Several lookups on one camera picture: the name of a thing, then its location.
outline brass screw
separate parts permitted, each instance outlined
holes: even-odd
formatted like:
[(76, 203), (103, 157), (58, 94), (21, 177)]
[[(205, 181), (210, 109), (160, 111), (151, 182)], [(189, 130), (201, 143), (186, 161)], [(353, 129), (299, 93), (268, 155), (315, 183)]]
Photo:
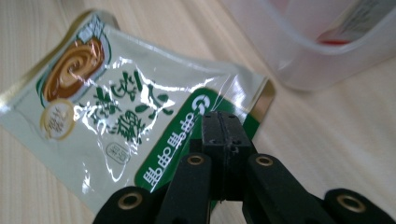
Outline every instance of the brass screw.
[[(126, 199), (128, 198), (134, 198), (134, 201), (132, 203), (127, 203)], [(139, 204), (143, 202), (143, 197), (139, 192), (130, 192), (124, 194), (120, 199), (119, 199), (119, 208), (122, 210), (130, 210), (134, 209)]]
[(256, 158), (256, 162), (262, 166), (271, 166), (272, 164), (274, 164), (274, 162), (266, 156), (260, 156)]
[(204, 163), (204, 158), (202, 156), (190, 156), (187, 158), (187, 162), (191, 165), (200, 165)]
[(364, 205), (364, 203), (362, 203), (358, 199), (356, 199), (352, 196), (346, 195), (346, 194), (338, 195), (337, 202), (339, 202), (347, 210), (355, 212), (355, 213), (362, 213), (362, 212), (366, 211), (366, 206)]

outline light wood surface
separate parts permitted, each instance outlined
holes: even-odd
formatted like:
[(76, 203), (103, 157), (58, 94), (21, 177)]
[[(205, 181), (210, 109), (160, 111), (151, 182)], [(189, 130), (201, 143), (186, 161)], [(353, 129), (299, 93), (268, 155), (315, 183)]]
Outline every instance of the light wood surface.
[[(396, 218), (396, 58), (323, 91), (282, 86), (219, 1), (0, 0), (0, 91), (15, 83), (89, 8), (120, 29), (195, 58), (239, 63), (270, 77), (276, 98), (254, 143), (323, 197), (353, 189)], [(30, 151), (0, 129), (0, 223), (91, 223), (94, 214)], [(212, 223), (245, 223), (222, 203)]]

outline wooden table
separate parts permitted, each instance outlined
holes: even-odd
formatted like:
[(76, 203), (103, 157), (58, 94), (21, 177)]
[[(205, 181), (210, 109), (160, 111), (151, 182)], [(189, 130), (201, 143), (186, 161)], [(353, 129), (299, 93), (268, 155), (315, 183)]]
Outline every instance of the wooden table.
[[(0, 0), (0, 91), (53, 49), (89, 8), (123, 32), (175, 52), (240, 63), (267, 75), (276, 98), (254, 143), (278, 157), (313, 194), (353, 189), (396, 218), (396, 58), (323, 91), (282, 86), (216, 1)], [(31, 152), (0, 129), (0, 223), (90, 223), (94, 214)], [(212, 223), (244, 223), (223, 203)]]

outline plastic bag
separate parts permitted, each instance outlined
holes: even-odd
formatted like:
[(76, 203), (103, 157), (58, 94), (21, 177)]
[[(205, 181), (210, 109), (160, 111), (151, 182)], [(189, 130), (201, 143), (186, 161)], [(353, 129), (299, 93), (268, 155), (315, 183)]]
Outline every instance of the plastic bag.
[(61, 45), (0, 95), (0, 123), (93, 212), (126, 186), (168, 182), (207, 111), (253, 137), (274, 89), (232, 63), (189, 59), (81, 15)]

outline clear plastic box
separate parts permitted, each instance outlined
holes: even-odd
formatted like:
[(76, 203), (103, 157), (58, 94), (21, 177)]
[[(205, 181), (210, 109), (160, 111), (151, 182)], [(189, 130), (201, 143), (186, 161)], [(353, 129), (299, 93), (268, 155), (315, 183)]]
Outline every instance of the clear plastic box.
[(326, 46), (318, 36), (353, 0), (222, 0), (285, 85), (323, 89), (396, 55), (396, 9), (363, 37)]

